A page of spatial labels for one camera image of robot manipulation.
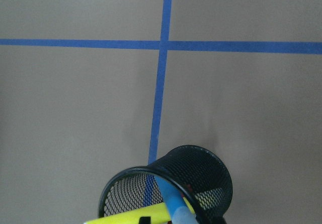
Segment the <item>brown paper table cover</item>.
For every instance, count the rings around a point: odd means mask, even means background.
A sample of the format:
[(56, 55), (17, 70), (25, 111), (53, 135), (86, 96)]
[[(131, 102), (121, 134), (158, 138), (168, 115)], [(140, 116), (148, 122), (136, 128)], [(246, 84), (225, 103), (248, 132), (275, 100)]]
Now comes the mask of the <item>brown paper table cover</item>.
[(321, 0), (1, 0), (1, 223), (96, 218), (183, 144), (228, 223), (321, 223)]

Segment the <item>blue marker pen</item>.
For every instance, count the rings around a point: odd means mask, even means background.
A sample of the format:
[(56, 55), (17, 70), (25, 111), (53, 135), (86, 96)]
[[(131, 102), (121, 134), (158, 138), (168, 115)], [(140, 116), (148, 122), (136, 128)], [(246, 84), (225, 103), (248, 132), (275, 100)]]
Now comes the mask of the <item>blue marker pen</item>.
[(155, 180), (171, 217), (171, 222), (174, 224), (198, 223), (196, 215), (190, 211), (178, 189), (161, 177), (155, 177)]

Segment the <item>yellow highlighter pen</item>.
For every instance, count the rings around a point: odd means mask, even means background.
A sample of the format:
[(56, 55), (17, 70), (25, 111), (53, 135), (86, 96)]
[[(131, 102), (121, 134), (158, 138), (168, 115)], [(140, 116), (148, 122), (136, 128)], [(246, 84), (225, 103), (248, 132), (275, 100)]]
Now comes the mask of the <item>yellow highlighter pen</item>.
[(167, 223), (169, 221), (172, 221), (172, 223), (197, 223), (193, 207), (185, 197), (183, 200), (187, 207), (177, 208), (172, 216), (169, 214), (166, 204), (162, 202), (119, 214), (99, 217), (85, 223), (139, 223), (141, 217), (150, 217), (150, 223)]

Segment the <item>black mesh pen cup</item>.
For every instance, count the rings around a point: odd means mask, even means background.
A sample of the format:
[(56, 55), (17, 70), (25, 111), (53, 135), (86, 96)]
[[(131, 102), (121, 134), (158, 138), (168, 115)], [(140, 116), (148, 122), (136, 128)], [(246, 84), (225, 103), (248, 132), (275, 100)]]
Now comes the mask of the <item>black mesh pen cup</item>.
[(118, 173), (101, 194), (98, 216), (162, 203), (157, 177), (179, 190), (196, 211), (198, 223), (226, 222), (233, 195), (230, 173), (219, 157), (195, 145), (179, 146), (147, 166)]

